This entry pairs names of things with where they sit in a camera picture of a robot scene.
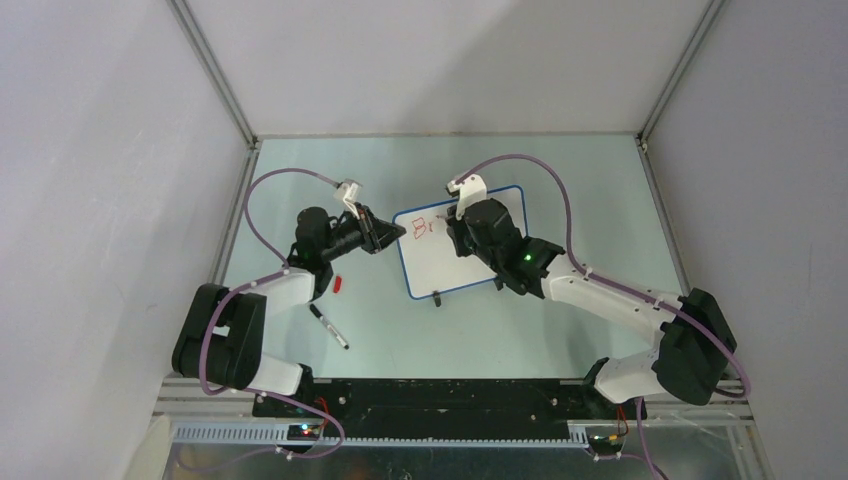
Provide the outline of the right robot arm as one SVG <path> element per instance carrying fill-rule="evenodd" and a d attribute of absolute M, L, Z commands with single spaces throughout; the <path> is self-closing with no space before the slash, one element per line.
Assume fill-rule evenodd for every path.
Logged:
<path fill-rule="evenodd" d="M 578 307 L 648 343 L 642 353 L 595 362 L 581 392 L 591 416 L 606 418 L 637 397 L 668 393 L 703 406 L 719 393 L 737 343 L 712 294 L 697 288 L 664 294 L 603 277 L 572 261 L 563 247 L 522 234 L 494 198 L 465 210 L 449 207 L 446 223 L 456 254 L 490 268 L 497 289 Z"/>

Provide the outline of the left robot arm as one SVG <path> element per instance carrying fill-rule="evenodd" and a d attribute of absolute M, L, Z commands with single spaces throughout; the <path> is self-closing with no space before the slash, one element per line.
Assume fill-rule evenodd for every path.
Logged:
<path fill-rule="evenodd" d="M 282 270 L 240 287 L 198 287 L 172 352 L 173 370 L 228 389 L 275 393 L 290 415 L 308 414 L 316 390 L 302 380 L 307 368 L 264 352 L 266 318 L 320 298 L 337 258 L 356 249 L 379 253 L 405 233 L 360 203 L 339 217 L 321 207 L 302 210 Z"/>

